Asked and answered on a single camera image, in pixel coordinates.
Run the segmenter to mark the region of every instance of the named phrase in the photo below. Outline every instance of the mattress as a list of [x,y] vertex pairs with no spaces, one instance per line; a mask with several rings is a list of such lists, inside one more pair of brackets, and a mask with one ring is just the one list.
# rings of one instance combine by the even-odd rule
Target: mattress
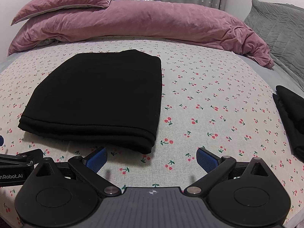
[[[41,138],[17,128],[35,87],[65,60],[82,52],[127,49],[156,55],[162,61],[161,114],[151,154],[142,155],[99,142]],[[115,82],[115,73],[109,74]],[[237,161],[261,157],[291,198],[285,226],[294,227],[297,223],[293,225],[291,221],[297,214],[301,216],[304,165],[290,153],[272,100],[273,90],[244,59],[232,52],[164,39],[130,37],[55,44],[19,56],[0,74],[0,85],[0,134],[4,138],[1,153],[15,155],[41,148],[45,156],[63,162],[106,146],[108,161],[98,174],[122,190],[129,186],[180,186],[183,190],[206,174],[196,162],[197,148],[202,146],[220,157],[230,155]],[[137,103],[145,106],[140,96]],[[116,104],[117,109],[123,105],[123,102]],[[140,114],[138,119],[145,122]],[[0,216],[14,227],[22,225],[14,209],[20,188],[0,189]]]

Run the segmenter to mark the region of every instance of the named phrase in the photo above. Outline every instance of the metal screw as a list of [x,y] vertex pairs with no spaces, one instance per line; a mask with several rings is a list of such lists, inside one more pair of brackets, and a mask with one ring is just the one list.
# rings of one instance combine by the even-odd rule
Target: metal screw
[[109,186],[109,187],[106,187],[103,191],[109,195],[113,195],[119,191],[119,188],[117,188],[115,186]]
[[196,187],[196,186],[191,186],[191,187],[187,188],[187,192],[190,194],[193,194],[193,195],[199,194],[201,191],[202,191],[201,188]]

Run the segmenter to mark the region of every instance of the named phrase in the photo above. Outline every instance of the pink blanket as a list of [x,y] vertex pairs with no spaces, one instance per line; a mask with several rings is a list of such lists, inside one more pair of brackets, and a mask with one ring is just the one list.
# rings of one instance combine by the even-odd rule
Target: pink blanket
[[241,20],[196,4],[115,0],[109,7],[62,9],[28,20],[8,54],[35,47],[45,39],[76,42],[100,36],[149,36],[248,54],[272,67],[267,44]]

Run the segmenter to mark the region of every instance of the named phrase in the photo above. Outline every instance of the black folded garment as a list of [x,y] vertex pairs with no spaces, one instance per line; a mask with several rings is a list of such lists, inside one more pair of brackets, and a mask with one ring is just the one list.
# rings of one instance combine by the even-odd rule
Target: black folded garment
[[36,87],[18,127],[42,137],[104,141],[151,153],[161,74],[159,57],[134,49],[74,55]]
[[276,86],[276,91],[273,100],[288,136],[291,153],[304,162],[304,99],[283,86]]

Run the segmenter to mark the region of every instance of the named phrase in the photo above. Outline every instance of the gray ribbed plate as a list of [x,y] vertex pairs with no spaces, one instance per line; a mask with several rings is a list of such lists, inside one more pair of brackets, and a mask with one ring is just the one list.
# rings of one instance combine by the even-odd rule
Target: gray ribbed plate
[[188,197],[178,187],[126,188],[121,196],[102,201],[87,220],[72,228],[228,228],[202,199]]

